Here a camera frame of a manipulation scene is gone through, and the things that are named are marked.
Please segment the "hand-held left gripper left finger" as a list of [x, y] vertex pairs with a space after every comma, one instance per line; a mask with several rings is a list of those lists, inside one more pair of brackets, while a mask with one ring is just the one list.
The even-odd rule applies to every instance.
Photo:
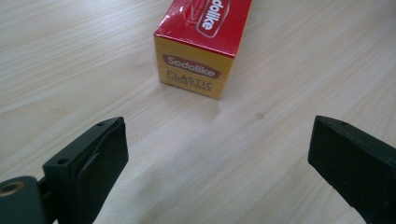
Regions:
[[59, 224], [92, 224], [129, 159], [122, 117], [93, 125], [44, 165]]

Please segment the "red and yellow food wrap box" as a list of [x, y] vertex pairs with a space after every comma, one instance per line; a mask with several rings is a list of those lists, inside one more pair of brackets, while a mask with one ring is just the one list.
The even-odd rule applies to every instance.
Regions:
[[222, 95], [252, 0], [174, 0], [154, 32], [159, 80]]

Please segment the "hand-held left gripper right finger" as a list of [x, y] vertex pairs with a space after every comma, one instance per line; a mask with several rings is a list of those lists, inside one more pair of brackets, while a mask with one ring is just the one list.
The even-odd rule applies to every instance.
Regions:
[[338, 119], [315, 117], [308, 163], [367, 224], [396, 224], [396, 148]]

